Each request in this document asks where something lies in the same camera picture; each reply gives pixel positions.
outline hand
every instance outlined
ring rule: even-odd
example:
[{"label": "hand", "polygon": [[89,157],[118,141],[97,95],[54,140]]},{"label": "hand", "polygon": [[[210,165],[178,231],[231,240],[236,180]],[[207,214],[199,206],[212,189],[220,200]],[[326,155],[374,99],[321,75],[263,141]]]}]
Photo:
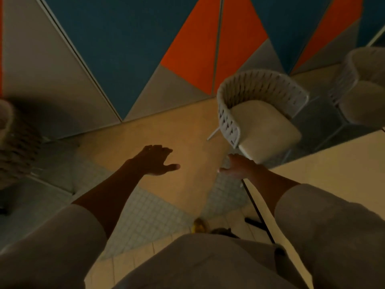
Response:
[{"label": "hand", "polygon": [[230,168],[221,167],[218,172],[237,179],[249,178],[253,172],[266,169],[263,165],[256,164],[253,160],[239,154],[229,154],[228,157],[230,159]]},{"label": "hand", "polygon": [[148,145],[135,157],[127,160],[125,164],[133,166],[143,175],[164,175],[169,171],[180,169],[179,164],[164,165],[171,152],[172,149],[162,147],[162,145]]}]

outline person's left hand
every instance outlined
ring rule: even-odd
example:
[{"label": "person's left hand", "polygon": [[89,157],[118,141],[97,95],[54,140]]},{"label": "person's left hand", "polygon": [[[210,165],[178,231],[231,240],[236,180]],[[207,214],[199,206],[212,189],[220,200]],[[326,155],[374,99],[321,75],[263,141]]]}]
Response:
[{"label": "person's left hand", "polygon": [[172,149],[162,145],[148,145],[135,157],[127,160],[125,164],[132,165],[135,169],[143,172],[143,175],[164,175],[169,171],[180,169],[179,164],[164,165],[171,152]]}]

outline yellow shoe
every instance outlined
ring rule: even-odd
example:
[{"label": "yellow shoe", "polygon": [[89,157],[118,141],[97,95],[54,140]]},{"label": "yellow shoe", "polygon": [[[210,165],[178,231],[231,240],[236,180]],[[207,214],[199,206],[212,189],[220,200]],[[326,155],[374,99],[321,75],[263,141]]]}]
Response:
[{"label": "yellow shoe", "polygon": [[206,223],[201,218],[194,220],[194,226],[192,227],[192,233],[208,233],[209,229]]}]

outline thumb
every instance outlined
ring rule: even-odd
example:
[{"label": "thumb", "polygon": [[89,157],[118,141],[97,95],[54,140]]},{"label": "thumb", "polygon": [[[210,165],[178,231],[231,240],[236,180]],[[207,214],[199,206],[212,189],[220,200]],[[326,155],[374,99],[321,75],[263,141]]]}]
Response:
[{"label": "thumb", "polygon": [[169,164],[169,165],[165,165],[165,168],[168,171],[174,171],[174,170],[178,170],[180,169],[180,165],[179,164]]},{"label": "thumb", "polygon": [[224,173],[224,174],[227,174],[227,173],[229,173],[229,168],[224,168],[224,167],[220,167],[219,169],[218,169],[218,172],[219,173]]}]

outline gray shirt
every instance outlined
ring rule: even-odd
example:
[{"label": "gray shirt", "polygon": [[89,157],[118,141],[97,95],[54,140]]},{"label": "gray shirt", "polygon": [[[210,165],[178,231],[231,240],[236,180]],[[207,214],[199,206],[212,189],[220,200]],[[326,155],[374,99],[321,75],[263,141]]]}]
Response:
[{"label": "gray shirt", "polygon": [[[385,221],[377,214],[301,184],[279,200],[275,219],[315,288],[385,286]],[[96,218],[70,205],[2,252],[0,288],[84,288],[105,244]],[[277,248],[221,235],[185,235],[115,288],[304,288]]]}]

